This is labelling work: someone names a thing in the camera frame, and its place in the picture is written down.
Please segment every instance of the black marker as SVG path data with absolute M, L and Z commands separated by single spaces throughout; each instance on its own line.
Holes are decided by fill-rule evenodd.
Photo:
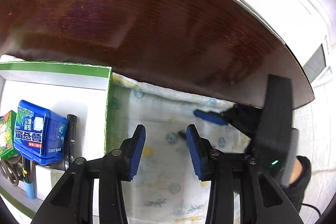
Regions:
M 73 114 L 68 114 L 67 121 L 68 127 L 64 138 L 65 170 L 67 170 L 69 166 L 73 163 L 75 157 L 77 116 Z

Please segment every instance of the black sleeve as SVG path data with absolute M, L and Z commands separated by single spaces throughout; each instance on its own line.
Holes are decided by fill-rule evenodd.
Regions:
M 305 197 L 305 190 L 308 186 L 311 177 L 311 165 L 310 160 L 303 156 L 297 156 L 297 159 L 302 164 L 302 173 L 299 178 L 292 183 L 287 189 L 282 189 L 285 195 L 291 202 L 302 203 Z M 295 209 L 300 212 L 301 205 L 293 204 Z

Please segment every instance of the black cable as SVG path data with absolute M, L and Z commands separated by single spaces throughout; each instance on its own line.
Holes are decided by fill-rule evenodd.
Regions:
M 310 205 L 310 204 L 307 204 L 307 203 L 301 203 L 301 202 L 292 202 L 293 204 L 297 204 L 297 205 L 303 205 L 303 206 L 307 206 L 307 207 L 310 207 L 310 208 L 313 208 L 315 211 L 317 211 L 317 213 L 319 214 L 319 217 L 321 217 L 321 212 L 318 208 L 316 208 L 315 206 L 313 205 Z
M 178 133 L 178 136 L 180 136 L 182 139 L 186 140 L 187 139 L 187 133 L 180 130 Z

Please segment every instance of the screw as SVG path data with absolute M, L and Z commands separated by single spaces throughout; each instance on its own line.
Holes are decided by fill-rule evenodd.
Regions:
M 82 164 L 83 162 L 85 162 L 85 159 L 83 157 L 79 157 L 75 159 L 76 164 Z
M 121 155 L 121 150 L 118 149 L 118 148 L 112 150 L 112 155 L 114 155 L 114 156 L 120 156 Z
M 250 164 L 253 164 L 253 165 L 258 163 L 258 160 L 253 157 L 249 157 L 247 160 Z
M 210 149 L 210 154 L 213 156 L 219 156 L 220 153 L 218 149 Z

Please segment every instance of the white appliance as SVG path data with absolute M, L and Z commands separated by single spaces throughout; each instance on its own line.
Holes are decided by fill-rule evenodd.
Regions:
M 284 40 L 312 86 L 332 78 L 330 34 L 317 0 L 244 0 Z

